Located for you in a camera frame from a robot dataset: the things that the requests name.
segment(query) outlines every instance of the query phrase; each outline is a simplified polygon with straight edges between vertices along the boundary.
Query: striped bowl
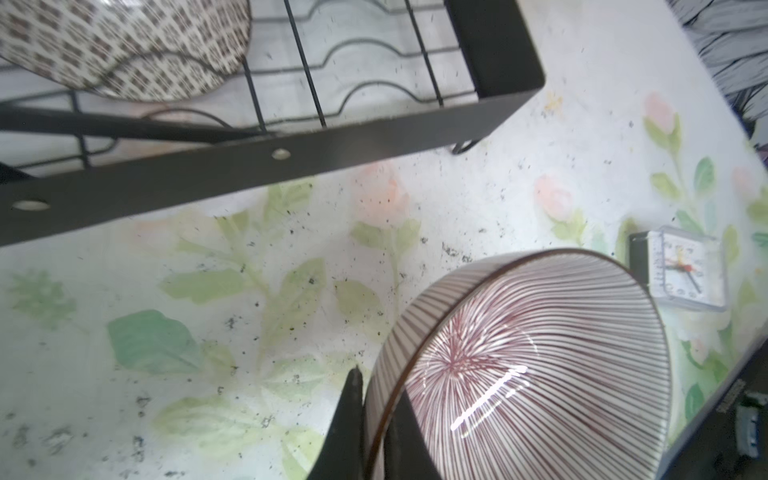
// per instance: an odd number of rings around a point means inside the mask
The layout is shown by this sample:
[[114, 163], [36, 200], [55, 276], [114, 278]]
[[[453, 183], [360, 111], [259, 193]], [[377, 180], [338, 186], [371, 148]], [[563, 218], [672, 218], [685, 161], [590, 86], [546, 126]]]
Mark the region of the striped bowl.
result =
[[406, 389], [445, 480], [651, 479], [670, 363], [647, 291], [576, 249], [463, 266], [417, 297], [366, 393], [366, 478]]

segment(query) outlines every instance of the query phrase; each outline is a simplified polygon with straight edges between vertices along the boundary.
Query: floral tablecloth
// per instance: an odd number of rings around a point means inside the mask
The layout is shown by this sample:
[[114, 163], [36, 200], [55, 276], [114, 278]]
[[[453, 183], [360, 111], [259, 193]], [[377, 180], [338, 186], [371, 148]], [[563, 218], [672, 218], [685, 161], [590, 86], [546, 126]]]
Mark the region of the floral tablecloth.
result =
[[520, 1], [548, 83], [436, 150], [0, 250], [0, 476], [304, 478], [346, 372], [514, 250], [723, 239], [733, 308], [662, 310], [673, 441], [768, 311], [768, 175], [661, 0]]

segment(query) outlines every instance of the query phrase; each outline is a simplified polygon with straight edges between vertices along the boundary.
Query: wire rack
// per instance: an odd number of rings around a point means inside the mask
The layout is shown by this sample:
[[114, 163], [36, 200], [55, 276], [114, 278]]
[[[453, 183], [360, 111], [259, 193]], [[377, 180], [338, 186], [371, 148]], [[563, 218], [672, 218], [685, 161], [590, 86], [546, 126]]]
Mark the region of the wire rack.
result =
[[216, 91], [188, 101], [111, 100], [0, 63], [0, 108], [65, 111], [67, 121], [84, 124], [119, 116], [104, 136], [2, 132], [2, 163], [48, 176], [478, 99], [442, 3], [253, 0], [251, 6], [242, 68]]

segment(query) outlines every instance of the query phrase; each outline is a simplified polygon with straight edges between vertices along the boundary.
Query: brown and white patterned bowl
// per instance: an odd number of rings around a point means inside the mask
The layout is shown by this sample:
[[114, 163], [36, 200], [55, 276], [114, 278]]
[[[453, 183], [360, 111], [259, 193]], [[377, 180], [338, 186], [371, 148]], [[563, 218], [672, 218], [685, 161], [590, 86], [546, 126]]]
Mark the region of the brown and white patterned bowl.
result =
[[366, 477], [407, 389], [445, 480], [652, 479], [670, 363], [646, 290], [586, 250], [472, 263], [417, 297], [366, 393]]
[[242, 65], [249, 0], [6, 0], [0, 57], [76, 90], [176, 101]]

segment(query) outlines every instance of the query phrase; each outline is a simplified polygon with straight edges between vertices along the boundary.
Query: clock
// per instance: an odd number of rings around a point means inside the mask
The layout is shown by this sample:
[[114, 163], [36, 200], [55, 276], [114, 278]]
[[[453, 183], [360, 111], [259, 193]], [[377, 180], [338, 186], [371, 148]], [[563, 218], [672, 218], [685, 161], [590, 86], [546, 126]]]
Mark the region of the clock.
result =
[[630, 270], [659, 303], [689, 310], [728, 309], [722, 243], [673, 227], [629, 236]]

